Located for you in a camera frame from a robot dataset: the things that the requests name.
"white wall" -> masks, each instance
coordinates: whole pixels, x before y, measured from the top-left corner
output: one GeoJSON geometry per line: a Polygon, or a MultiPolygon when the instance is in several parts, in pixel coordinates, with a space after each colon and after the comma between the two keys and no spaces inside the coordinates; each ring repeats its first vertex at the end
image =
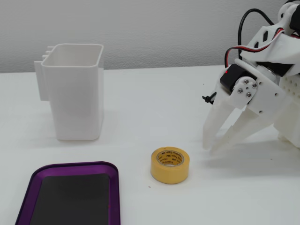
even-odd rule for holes
{"type": "MultiPolygon", "coordinates": [[[[259,8],[277,22],[284,2],[0,0],[0,72],[33,71],[33,61],[59,43],[104,44],[106,69],[222,64],[242,15],[259,8]]],[[[243,44],[266,24],[250,15],[243,44]]]]}

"black wire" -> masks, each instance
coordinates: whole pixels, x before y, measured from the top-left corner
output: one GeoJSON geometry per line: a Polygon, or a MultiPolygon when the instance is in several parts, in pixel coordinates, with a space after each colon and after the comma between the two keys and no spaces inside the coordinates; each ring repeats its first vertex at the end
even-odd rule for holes
{"type": "MultiPolygon", "coordinates": [[[[270,25],[274,25],[274,23],[270,20],[270,18],[261,10],[257,9],[257,8],[252,8],[250,10],[248,10],[242,20],[240,21],[240,26],[239,26],[239,33],[238,33],[238,45],[241,45],[242,44],[242,29],[243,29],[243,25],[244,25],[244,21],[246,19],[246,17],[252,13],[252,12],[257,12],[259,13],[260,15],[263,16],[263,18],[270,24],[270,25]]],[[[240,54],[242,53],[242,50],[239,50],[239,59],[241,60],[242,57],[240,56],[240,54]]]]}

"cable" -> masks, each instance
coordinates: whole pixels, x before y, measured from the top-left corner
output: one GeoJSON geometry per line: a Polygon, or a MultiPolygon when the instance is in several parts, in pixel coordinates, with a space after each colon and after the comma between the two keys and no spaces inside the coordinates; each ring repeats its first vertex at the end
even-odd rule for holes
{"type": "MultiPolygon", "coordinates": [[[[244,25],[244,21],[246,19],[246,17],[252,13],[252,12],[257,12],[260,15],[263,16],[263,18],[270,24],[270,25],[274,25],[274,23],[270,20],[270,18],[261,10],[257,9],[257,8],[252,8],[250,10],[248,10],[242,17],[242,20],[240,21],[240,26],[239,26],[239,33],[238,33],[238,45],[242,44],[242,29],[243,29],[243,25],[244,25]]],[[[239,59],[241,60],[242,57],[240,56],[240,54],[242,53],[241,50],[239,50],[239,59]]]]}
{"type": "Polygon", "coordinates": [[[291,34],[291,37],[300,39],[300,37],[298,35],[295,35],[295,34],[291,34]]]}
{"type": "Polygon", "coordinates": [[[216,95],[217,95],[217,93],[215,92],[211,96],[206,96],[206,97],[202,96],[202,98],[205,100],[205,102],[214,104],[214,100],[215,100],[216,95]]]}
{"type": "Polygon", "coordinates": [[[262,46],[260,48],[251,48],[251,47],[248,47],[248,46],[245,46],[245,45],[237,45],[237,46],[229,48],[226,51],[226,54],[225,54],[225,68],[228,67],[228,55],[229,55],[229,52],[232,49],[239,49],[239,50],[243,50],[243,51],[250,52],[250,53],[259,53],[262,50],[264,50],[267,47],[269,47],[279,37],[279,34],[281,34],[281,33],[284,33],[283,28],[278,28],[276,30],[276,32],[275,32],[274,37],[272,38],[272,40],[268,44],[266,44],[266,45],[264,45],[264,46],[262,46]]]}

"robotic arm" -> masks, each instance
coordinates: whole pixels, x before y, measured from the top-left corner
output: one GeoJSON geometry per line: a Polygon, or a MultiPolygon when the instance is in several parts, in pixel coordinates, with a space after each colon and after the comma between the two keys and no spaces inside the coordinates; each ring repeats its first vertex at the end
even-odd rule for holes
{"type": "Polygon", "coordinates": [[[230,48],[225,69],[210,97],[212,104],[203,127],[203,146],[212,151],[228,149],[272,124],[281,136],[300,147],[300,5],[287,3],[278,23],[262,27],[248,46],[230,48]],[[231,49],[241,49],[244,61],[228,67],[231,49]],[[215,136],[235,108],[241,116],[222,139],[215,136]]]}

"red wire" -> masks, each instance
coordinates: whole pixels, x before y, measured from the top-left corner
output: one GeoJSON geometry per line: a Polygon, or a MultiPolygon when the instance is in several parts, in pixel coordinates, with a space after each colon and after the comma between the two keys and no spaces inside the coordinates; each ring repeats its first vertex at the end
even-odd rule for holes
{"type": "MultiPolygon", "coordinates": [[[[281,32],[283,31],[284,29],[283,28],[278,28],[277,29],[277,32],[275,33],[274,37],[272,38],[272,40],[281,32]]],[[[244,51],[247,51],[247,52],[251,52],[251,53],[257,53],[257,52],[261,52],[262,50],[265,50],[267,47],[269,47],[270,45],[268,46],[265,46],[264,48],[259,48],[259,49],[250,49],[250,48],[247,48],[247,47],[242,47],[242,46],[235,46],[235,47],[232,47],[230,49],[227,50],[226,52],[226,55],[225,55],[225,68],[228,67],[228,55],[229,55],[229,52],[232,50],[232,49],[241,49],[241,50],[244,50],[244,51]]]]}
{"type": "Polygon", "coordinates": [[[295,35],[295,34],[292,34],[291,37],[300,39],[300,37],[298,35],[295,35]]]}

